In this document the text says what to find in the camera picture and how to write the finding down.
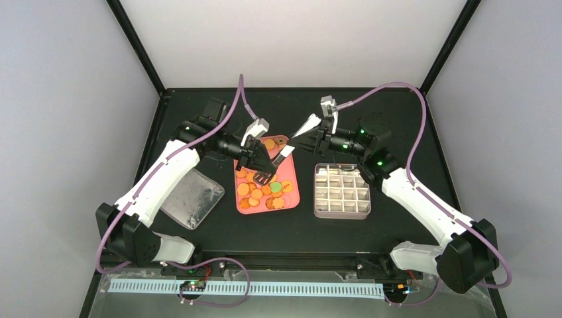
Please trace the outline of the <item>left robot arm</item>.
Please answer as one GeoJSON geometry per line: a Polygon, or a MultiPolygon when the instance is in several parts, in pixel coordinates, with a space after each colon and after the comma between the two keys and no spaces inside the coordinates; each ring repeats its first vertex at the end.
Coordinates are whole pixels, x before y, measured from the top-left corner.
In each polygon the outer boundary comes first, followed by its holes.
{"type": "Polygon", "coordinates": [[[132,189],[116,203],[102,203],[97,208],[95,216],[101,235],[96,252],[98,272],[110,273],[101,266],[105,249],[125,258],[119,268],[151,262],[185,264],[190,260],[196,249],[193,243],[156,233],[151,226],[172,190],[206,155],[216,153],[231,158],[236,161],[237,170],[276,171],[260,141],[268,131],[268,122],[255,118],[242,137],[230,134],[224,128],[234,110],[234,105],[211,99],[200,116],[178,125],[161,155],[132,189]]]}

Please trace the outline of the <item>metal serving tongs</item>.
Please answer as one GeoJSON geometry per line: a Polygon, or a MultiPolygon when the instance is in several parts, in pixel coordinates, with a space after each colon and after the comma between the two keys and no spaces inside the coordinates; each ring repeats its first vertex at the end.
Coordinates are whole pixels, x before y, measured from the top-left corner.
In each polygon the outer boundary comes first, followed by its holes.
{"type": "Polygon", "coordinates": [[[260,186],[269,184],[279,166],[291,155],[294,149],[293,146],[286,145],[272,160],[272,165],[274,166],[273,172],[257,172],[253,177],[253,181],[260,186]]]}

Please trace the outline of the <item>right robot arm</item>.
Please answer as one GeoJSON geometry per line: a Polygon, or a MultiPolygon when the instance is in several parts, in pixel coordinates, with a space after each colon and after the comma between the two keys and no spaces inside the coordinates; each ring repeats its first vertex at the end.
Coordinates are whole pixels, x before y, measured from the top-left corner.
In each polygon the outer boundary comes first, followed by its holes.
{"type": "Polygon", "coordinates": [[[474,221],[434,194],[396,159],[387,144],[392,134],[376,115],[363,116],[353,131],[335,126],[335,119],[312,115],[288,141],[311,153],[328,150],[355,156],[363,180],[400,204],[436,240],[435,245],[398,243],[377,260],[388,278],[402,270],[438,276],[451,290],[466,293],[499,265],[495,227],[474,221]]]}

